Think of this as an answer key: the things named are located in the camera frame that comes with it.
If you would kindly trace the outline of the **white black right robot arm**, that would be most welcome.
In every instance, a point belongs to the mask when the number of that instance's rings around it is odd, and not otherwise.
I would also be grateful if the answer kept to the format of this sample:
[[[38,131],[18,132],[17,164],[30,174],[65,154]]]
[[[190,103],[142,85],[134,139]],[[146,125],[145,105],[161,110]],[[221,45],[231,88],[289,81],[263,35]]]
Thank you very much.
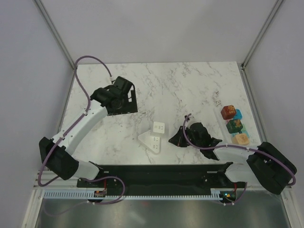
[[[181,148],[192,146],[208,159],[225,162],[226,167],[217,176],[223,187],[246,182],[279,195],[296,183],[296,167],[269,142],[256,147],[229,144],[212,137],[202,123],[191,123],[180,126],[169,143]]]

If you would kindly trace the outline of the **white cube plug tiger print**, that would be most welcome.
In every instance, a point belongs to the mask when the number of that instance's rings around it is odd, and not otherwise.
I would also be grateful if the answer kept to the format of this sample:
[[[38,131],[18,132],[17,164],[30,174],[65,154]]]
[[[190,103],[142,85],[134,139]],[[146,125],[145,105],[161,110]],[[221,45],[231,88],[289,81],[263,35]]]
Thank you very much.
[[[165,134],[165,123],[153,122],[152,133],[153,134]]]

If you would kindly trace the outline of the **beige cube plug dragon print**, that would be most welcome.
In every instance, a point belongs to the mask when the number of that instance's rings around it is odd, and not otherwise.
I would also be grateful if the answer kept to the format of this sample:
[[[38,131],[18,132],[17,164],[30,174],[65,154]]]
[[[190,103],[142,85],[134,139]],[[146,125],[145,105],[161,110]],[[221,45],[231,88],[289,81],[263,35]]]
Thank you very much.
[[[232,137],[232,143],[237,145],[249,145],[250,140],[245,133],[239,133]]]

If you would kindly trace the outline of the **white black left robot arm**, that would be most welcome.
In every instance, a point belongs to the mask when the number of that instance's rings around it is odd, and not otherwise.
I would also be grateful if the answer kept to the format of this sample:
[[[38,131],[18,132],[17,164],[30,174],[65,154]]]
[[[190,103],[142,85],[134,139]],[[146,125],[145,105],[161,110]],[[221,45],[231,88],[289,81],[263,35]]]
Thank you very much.
[[[39,142],[41,161],[58,177],[68,180],[71,177],[87,179],[94,187],[104,182],[99,168],[72,155],[91,129],[107,116],[131,114],[138,111],[135,86],[119,76],[112,85],[96,89],[89,97],[89,106],[67,129],[51,139],[43,137]]]

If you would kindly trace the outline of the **white triangular power strip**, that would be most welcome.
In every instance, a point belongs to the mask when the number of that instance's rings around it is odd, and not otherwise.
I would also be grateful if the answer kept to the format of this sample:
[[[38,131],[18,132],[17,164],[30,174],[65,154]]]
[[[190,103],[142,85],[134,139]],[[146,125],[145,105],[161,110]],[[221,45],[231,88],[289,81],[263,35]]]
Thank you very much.
[[[161,152],[161,137],[165,131],[148,130],[138,136],[139,142],[155,155]]]

